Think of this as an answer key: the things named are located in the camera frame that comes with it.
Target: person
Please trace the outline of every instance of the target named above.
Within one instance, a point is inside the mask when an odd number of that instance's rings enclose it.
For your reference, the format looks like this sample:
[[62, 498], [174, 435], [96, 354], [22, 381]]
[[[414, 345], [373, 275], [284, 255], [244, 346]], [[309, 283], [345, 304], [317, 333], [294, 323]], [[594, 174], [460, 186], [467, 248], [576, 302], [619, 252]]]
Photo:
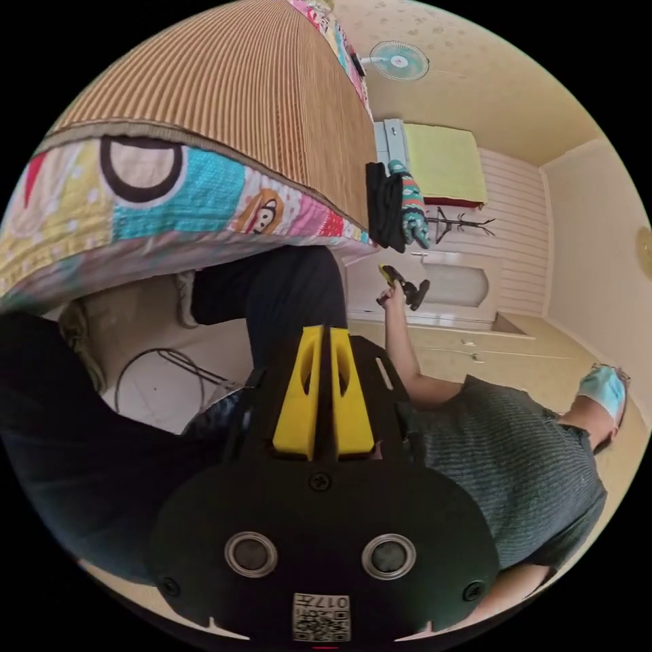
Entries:
[[[255, 367], [304, 326], [346, 327], [340, 271], [323, 247], [283, 247], [194, 275], [203, 324], [245, 319]], [[0, 315], [0, 437], [23, 490], [75, 559], [154, 585], [147, 539], [166, 499], [219, 462], [225, 431], [183, 437], [116, 414], [78, 302], [60, 324]], [[217, 404], [224, 411], [228, 401]]]
[[[177, 280], [186, 327], [246, 320], [254, 368], [305, 326], [346, 327], [340, 271], [323, 247], [282, 247]], [[425, 463], [474, 498], [501, 562], [494, 587], [457, 628], [520, 602], [585, 541], [606, 497], [593, 451], [616, 435], [625, 389], [615, 370], [600, 367], [557, 415], [512, 388], [428, 378], [400, 285], [384, 299], [386, 349], [417, 409]], [[175, 488], [219, 461], [238, 393], [183, 437], [119, 416], [96, 391], [103, 379], [83, 312], [75, 313], [60, 327], [0, 316], [0, 434], [27, 496], [73, 557], [153, 585], [143, 554], [156, 514]]]
[[410, 342], [398, 282], [382, 305], [387, 353], [426, 433], [426, 465], [473, 497], [499, 553], [501, 573], [487, 596], [444, 631], [459, 629], [519, 604], [586, 541], [606, 501], [595, 454], [618, 434], [629, 379], [594, 365], [570, 409], [557, 414], [524, 391], [472, 376], [430, 378]]

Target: leg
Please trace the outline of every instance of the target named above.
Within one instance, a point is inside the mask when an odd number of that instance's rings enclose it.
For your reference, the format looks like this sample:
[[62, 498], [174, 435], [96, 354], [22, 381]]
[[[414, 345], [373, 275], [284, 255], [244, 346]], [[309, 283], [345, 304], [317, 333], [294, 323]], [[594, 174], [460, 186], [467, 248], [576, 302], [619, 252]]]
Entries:
[[246, 318], [255, 367], [304, 326], [346, 328], [340, 271], [325, 247], [282, 247], [197, 272], [192, 314], [207, 325]]
[[180, 439], [118, 416], [58, 325], [0, 315], [0, 437], [59, 543], [125, 579], [153, 583], [143, 553], [158, 509], [219, 460], [218, 441]]

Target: qr code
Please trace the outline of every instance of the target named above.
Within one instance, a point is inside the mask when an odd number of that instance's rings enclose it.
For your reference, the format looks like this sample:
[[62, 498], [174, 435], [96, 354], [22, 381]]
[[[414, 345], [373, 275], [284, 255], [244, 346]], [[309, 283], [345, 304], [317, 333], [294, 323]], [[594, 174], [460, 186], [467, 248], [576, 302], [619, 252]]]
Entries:
[[345, 642], [351, 640], [351, 610], [348, 596], [295, 593], [294, 640]]

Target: yellow bracket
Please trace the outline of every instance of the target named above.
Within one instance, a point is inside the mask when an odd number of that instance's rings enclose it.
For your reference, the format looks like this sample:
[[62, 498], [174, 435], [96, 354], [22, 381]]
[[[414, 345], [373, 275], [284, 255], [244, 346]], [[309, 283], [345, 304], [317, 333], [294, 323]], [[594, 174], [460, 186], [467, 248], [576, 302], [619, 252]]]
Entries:
[[[374, 449], [365, 397], [355, 368], [351, 341], [345, 328], [331, 328], [333, 428], [338, 458], [367, 454]], [[340, 390], [340, 376], [344, 390]]]
[[[301, 455], [312, 460], [323, 332], [323, 326], [304, 328], [272, 440], [274, 449], [281, 454]], [[308, 378], [310, 385], [306, 391]]]
[[387, 267], [387, 265], [379, 265], [378, 269], [380, 270], [382, 277], [387, 281], [387, 285], [392, 287], [394, 282], [392, 281], [391, 276], [385, 271], [385, 267]]

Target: wall fan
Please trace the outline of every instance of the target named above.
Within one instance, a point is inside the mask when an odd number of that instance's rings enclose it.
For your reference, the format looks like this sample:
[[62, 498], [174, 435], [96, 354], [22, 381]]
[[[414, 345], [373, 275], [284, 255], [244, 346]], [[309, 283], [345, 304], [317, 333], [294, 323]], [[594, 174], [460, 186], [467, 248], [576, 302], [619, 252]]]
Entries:
[[414, 82], [429, 70], [430, 62], [421, 50], [400, 41], [381, 41], [368, 57], [360, 59], [364, 66], [372, 64], [376, 70], [396, 82]]

